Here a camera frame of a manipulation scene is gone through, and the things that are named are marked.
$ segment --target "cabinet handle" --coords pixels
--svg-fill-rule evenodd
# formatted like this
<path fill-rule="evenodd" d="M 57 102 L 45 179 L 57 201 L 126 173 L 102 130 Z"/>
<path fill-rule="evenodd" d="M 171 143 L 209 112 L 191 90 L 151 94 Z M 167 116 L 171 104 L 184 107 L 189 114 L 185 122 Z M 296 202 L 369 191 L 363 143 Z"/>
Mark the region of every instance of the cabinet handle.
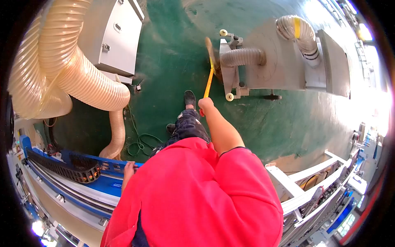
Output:
<path fill-rule="evenodd" d="M 102 44 L 102 51 L 104 52 L 109 52 L 110 51 L 110 46 L 106 43 Z"/>
<path fill-rule="evenodd" d="M 118 23 L 114 23 L 114 29 L 115 29 L 115 31 L 121 33 L 122 28 Z"/>

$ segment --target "caster wheel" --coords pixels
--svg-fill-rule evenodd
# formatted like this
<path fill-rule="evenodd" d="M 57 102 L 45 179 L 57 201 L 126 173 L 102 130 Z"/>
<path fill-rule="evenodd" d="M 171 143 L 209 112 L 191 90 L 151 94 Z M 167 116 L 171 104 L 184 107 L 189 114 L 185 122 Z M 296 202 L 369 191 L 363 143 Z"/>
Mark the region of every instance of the caster wheel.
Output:
<path fill-rule="evenodd" d="M 220 30 L 220 36 L 227 36 L 228 32 L 225 29 Z"/>
<path fill-rule="evenodd" d="M 227 101 L 232 101 L 234 99 L 234 95 L 230 92 L 226 94 L 225 98 Z"/>
<path fill-rule="evenodd" d="M 263 96 L 263 98 L 265 99 L 265 100 L 281 100 L 281 95 L 273 95 L 273 94 L 271 94 L 271 95 L 265 95 L 265 96 Z"/>

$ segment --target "white cabinet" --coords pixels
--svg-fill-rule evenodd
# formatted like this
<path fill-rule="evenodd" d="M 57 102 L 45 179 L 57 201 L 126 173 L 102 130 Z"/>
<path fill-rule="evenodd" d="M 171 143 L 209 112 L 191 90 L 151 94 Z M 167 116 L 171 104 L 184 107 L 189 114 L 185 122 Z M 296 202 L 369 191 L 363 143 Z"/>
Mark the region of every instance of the white cabinet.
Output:
<path fill-rule="evenodd" d="M 99 70 L 131 76 L 143 19 L 135 0 L 94 0 L 84 16 L 78 46 Z"/>

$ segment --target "hand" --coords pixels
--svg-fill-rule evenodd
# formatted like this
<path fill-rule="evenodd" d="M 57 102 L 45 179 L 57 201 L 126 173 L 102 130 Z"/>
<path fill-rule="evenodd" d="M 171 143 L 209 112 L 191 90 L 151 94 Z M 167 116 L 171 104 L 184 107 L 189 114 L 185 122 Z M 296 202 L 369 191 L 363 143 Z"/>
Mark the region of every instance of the hand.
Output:
<path fill-rule="evenodd" d="M 205 114 L 208 109 L 214 107 L 214 103 L 209 97 L 200 99 L 197 104 Z"/>
<path fill-rule="evenodd" d="M 125 168 L 124 168 L 124 180 L 122 182 L 121 193 L 124 191 L 130 178 L 136 173 L 137 169 L 138 169 L 138 166 L 136 165 L 136 162 L 129 161 L 128 163 L 126 163 Z"/>
<path fill-rule="evenodd" d="M 138 166 L 136 165 L 136 162 L 134 161 L 129 161 L 126 163 L 125 168 L 124 168 L 124 180 L 125 179 L 130 179 L 132 175 L 134 175 L 137 172 Z"/>

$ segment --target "black shoe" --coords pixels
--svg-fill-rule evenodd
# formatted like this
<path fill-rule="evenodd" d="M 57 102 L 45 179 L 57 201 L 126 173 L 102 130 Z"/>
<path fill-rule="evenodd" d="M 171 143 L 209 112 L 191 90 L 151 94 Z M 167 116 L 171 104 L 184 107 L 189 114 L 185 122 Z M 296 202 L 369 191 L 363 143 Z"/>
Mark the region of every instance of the black shoe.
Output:
<path fill-rule="evenodd" d="M 196 97 L 191 90 L 184 92 L 184 102 L 185 105 L 193 105 L 194 109 L 196 109 Z"/>
<path fill-rule="evenodd" d="M 174 131 L 175 131 L 175 124 L 168 124 L 168 125 L 166 125 L 166 131 L 169 132 L 172 135 L 174 133 Z"/>

